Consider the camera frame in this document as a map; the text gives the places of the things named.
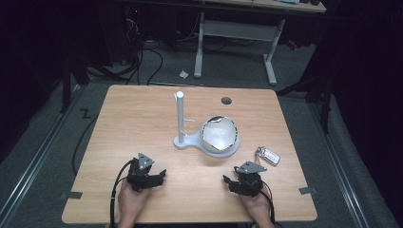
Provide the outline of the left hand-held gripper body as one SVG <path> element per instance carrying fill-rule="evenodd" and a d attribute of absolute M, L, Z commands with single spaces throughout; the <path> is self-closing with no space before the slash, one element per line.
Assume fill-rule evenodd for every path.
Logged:
<path fill-rule="evenodd" d="M 148 174 L 154 161 L 143 153 L 139 153 L 137 158 L 134 158 L 130 164 L 127 174 L 127 182 L 136 192 L 141 192 L 143 189 L 148 189 L 153 178 Z"/>

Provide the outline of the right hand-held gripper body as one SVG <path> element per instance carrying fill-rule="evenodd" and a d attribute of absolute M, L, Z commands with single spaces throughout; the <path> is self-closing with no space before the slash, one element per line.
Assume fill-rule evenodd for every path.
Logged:
<path fill-rule="evenodd" d="M 246 161 L 241 166 L 235 166 L 234 171 L 238 175 L 238 182 L 244 190 L 244 193 L 240 195 L 256 196 L 263 187 L 260 173 L 265 172 L 266 168 L 252 161 Z"/>

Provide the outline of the person's right hand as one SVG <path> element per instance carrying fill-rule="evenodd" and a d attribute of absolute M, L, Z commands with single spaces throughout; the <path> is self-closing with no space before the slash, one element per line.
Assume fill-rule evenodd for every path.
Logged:
<path fill-rule="evenodd" d="M 245 210 L 259 228 L 275 228 L 274 223 L 270 220 L 271 208 L 267 196 L 266 188 L 262 188 L 260 193 L 253 198 L 239 195 Z"/>

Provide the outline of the person's left hand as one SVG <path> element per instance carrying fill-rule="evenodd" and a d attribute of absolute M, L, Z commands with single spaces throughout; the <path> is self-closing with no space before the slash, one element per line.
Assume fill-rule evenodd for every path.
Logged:
<path fill-rule="evenodd" d="M 118 196 L 120 220 L 118 228 L 133 228 L 137 217 L 141 214 L 152 189 L 136 192 L 127 180 L 123 180 Z"/>

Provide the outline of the white bowl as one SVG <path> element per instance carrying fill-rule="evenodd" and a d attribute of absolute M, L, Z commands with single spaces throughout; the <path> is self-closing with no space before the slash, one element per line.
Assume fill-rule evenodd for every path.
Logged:
<path fill-rule="evenodd" d="M 215 116 L 201 127 L 201 143 L 214 154 L 230 151 L 239 138 L 234 122 L 224 116 Z"/>

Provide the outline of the white stand with pole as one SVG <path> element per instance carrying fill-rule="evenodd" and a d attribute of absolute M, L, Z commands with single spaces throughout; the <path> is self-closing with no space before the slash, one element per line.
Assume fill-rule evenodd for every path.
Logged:
<path fill-rule="evenodd" d="M 195 147 L 207 156 L 216 159 L 225 159 L 237 152 L 240 147 L 240 133 L 236 145 L 230 151 L 223 154 L 214 154 L 209 152 L 202 145 L 201 128 L 208 120 L 204 122 L 194 134 L 186 134 L 184 130 L 184 93 L 182 91 L 177 91 L 174 94 L 174 97 L 177 104 L 178 135 L 174 138 L 173 143 L 178 149 Z"/>

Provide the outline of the black metal stand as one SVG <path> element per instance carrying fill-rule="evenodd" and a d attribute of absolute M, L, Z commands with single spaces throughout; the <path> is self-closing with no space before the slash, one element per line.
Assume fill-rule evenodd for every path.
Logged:
<path fill-rule="evenodd" d="M 89 77 L 86 73 L 85 60 L 82 56 L 71 52 L 63 62 L 63 100 L 62 113 L 66 113 L 71 103 L 71 78 L 74 78 L 79 86 L 86 86 L 89 83 Z"/>
<path fill-rule="evenodd" d="M 276 94 L 278 96 L 284 96 L 292 91 L 306 91 L 305 100 L 307 103 L 321 102 L 319 123 L 322 130 L 328 134 L 333 78 L 333 73 L 318 74 L 307 79 L 301 79 L 299 82 L 277 91 Z"/>

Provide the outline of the desk with white legs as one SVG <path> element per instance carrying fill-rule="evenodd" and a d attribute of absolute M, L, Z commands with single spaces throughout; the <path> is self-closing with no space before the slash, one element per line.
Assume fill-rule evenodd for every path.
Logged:
<path fill-rule="evenodd" d="M 207 3 L 223 4 L 225 6 L 243 6 L 248 10 L 273 10 L 274 12 L 297 12 L 314 15 L 326 12 L 321 0 L 201 0 L 206 7 Z M 262 23 L 251 24 L 246 22 L 230 22 L 228 20 L 205 19 L 200 13 L 198 49 L 196 53 L 194 77 L 202 76 L 203 40 L 205 36 L 236 38 L 243 40 L 269 42 L 267 53 L 262 55 L 268 82 L 271 86 L 277 84 L 277 78 L 272 65 L 272 58 L 278 45 L 285 24 L 282 16 L 274 25 L 266 26 Z"/>

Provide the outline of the metal floor rail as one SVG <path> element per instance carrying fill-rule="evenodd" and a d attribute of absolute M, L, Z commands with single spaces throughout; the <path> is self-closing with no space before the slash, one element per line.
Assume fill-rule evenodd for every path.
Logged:
<path fill-rule="evenodd" d="M 332 139 L 330 138 L 329 134 L 324 131 L 321 125 L 319 108 L 315 104 L 308 104 L 308 108 L 312 117 L 316 121 L 317 129 L 321 135 L 322 140 L 324 141 L 326 154 L 328 156 L 330 166 L 334 171 L 334 175 L 336 177 L 340 192 L 349 209 L 351 217 L 355 223 L 355 227 L 370 228 L 362 207 L 357 199 L 355 190 L 351 185 L 350 180 L 348 179 L 346 172 L 344 171 L 343 165 L 336 153 L 336 149 L 333 145 Z"/>
<path fill-rule="evenodd" d="M 53 98 L 34 115 L 25 133 L 0 164 L 0 228 L 6 228 L 12 220 L 42 168 L 71 107 L 85 89 L 83 85 L 75 85 L 71 90 L 71 103 L 62 108 L 63 92 L 62 88 L 57 88 Z"/>

